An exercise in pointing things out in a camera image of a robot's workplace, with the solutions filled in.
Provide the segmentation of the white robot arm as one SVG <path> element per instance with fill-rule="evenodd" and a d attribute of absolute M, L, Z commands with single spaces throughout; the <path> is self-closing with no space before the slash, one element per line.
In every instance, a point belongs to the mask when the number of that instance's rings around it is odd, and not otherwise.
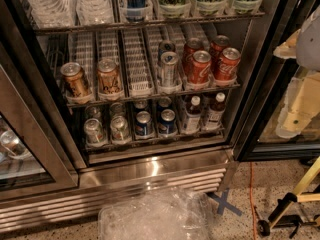
<path fill-rule="evenodd" d="M 320 113 L 320 6 L 300 29 L 273 51 L 273 55 L 295 59 L 307 70 L 304 77 L 293 78 L 289 84 L 278 117 L 276 134 L 290 139 L 299 135 Z"/>

